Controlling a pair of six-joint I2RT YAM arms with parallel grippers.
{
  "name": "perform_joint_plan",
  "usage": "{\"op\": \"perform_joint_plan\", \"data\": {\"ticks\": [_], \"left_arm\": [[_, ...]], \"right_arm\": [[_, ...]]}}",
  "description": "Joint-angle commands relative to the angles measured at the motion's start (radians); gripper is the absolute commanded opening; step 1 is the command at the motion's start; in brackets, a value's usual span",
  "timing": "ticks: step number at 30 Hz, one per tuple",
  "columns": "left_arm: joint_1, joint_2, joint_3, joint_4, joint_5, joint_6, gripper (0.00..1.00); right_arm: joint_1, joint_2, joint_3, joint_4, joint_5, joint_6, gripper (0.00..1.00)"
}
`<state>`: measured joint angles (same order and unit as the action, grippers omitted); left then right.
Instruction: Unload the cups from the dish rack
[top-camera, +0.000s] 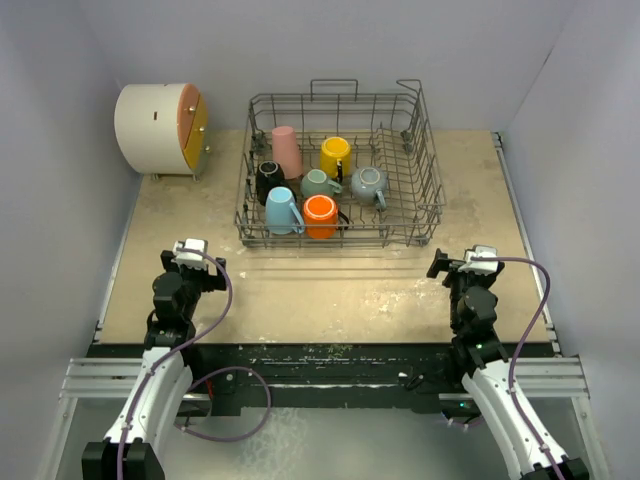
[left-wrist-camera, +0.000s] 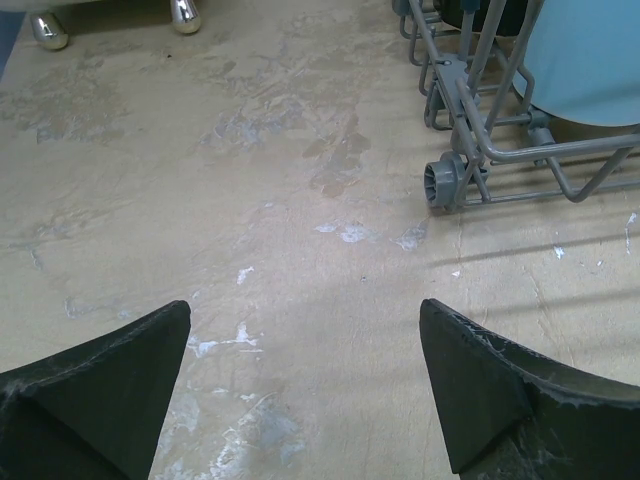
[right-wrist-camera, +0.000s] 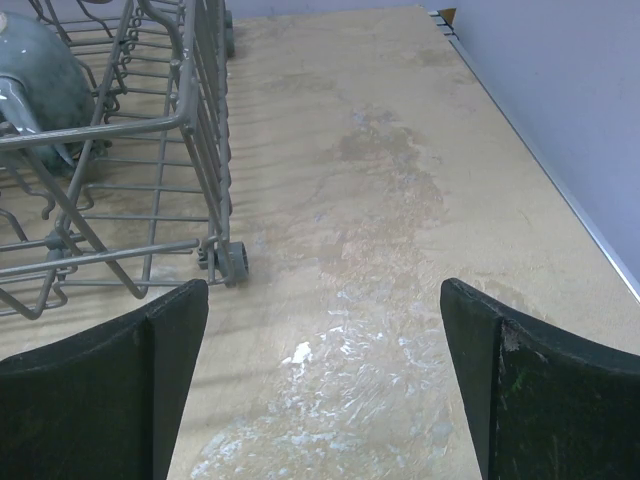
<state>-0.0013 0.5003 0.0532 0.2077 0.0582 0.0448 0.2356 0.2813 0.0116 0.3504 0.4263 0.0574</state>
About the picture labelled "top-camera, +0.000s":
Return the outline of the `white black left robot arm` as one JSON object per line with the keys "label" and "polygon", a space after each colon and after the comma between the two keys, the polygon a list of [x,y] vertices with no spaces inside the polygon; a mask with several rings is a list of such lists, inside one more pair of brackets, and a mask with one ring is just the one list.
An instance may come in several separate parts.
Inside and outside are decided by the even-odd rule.
{"label": "white black left robot arm", "polygon": [[205,382],[192,347],[200,338],[193,315],[202,294],[228,289],[226,260],[211,257],[207,241],[188,238],[164,250],[161,263],[139,373],[104,438],[85,446],[84,479],[163,479],[162,448],[182,397]]}

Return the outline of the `grey blue round mug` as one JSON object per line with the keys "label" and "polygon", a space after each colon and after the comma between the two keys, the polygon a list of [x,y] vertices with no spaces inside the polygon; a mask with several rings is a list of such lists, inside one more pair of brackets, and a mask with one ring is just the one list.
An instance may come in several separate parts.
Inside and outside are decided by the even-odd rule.
{"label": "grey blue round mug", "polygon": [[351,176],[351,192],[363,206],[372,206],[378,211],[387,209],[387,174],[375,166],[358,168]]}

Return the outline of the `orange ceramic mug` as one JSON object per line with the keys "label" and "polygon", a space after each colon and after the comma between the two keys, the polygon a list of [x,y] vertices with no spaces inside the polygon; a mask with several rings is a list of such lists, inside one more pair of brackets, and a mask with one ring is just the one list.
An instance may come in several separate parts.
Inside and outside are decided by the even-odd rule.
{"label": "orange ceramic mug", "polygon": [[313,195],[305,200],[303,220],[307,235],[314,240],[329,239],[350,224],[337,202],[324,194]]}

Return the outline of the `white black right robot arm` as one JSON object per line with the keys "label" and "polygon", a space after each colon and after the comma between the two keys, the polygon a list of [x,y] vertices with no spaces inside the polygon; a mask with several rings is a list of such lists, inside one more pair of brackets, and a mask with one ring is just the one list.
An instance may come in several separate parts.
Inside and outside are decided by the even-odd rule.
{"label": "white black right robot arm", "polygon": [[537,262],[500,257],[494,247],[475,245],[462,259],[437,249],[427,271],[429,278],[446,274],[449,290],[452,361],[445,366],[446,383],[466,391],[496,441],[511,479],[588,479],[583,460],[570,458],[553,438],[526,398],[515,377],[523,342],[508,355],[499,339],[498,297],[490,291],[507,262],[534,266],[546,281],[548,271]]}

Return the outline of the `light blue ceramic mug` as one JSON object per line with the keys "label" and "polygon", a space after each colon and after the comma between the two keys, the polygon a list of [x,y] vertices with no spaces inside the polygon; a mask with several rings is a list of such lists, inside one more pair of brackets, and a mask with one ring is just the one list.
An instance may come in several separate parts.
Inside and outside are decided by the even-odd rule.
{"label": "light blue ceramic mug", "polygon": [[265,205],[266,226],[274,235],[302,234],[304,220],[297,208],[293,192],[284,186],[272,188]]}

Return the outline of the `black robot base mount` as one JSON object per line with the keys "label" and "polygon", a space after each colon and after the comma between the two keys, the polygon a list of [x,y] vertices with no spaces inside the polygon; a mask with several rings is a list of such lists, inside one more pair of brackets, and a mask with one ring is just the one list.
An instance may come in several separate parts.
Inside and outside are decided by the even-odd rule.
{"label": "black robot base mount", "polygon": [[197,387],[213,394],[215,415],[245,407],[440,410],[442,394],[460,394],[445,343],[197,344],[193,376],[238,367]]}

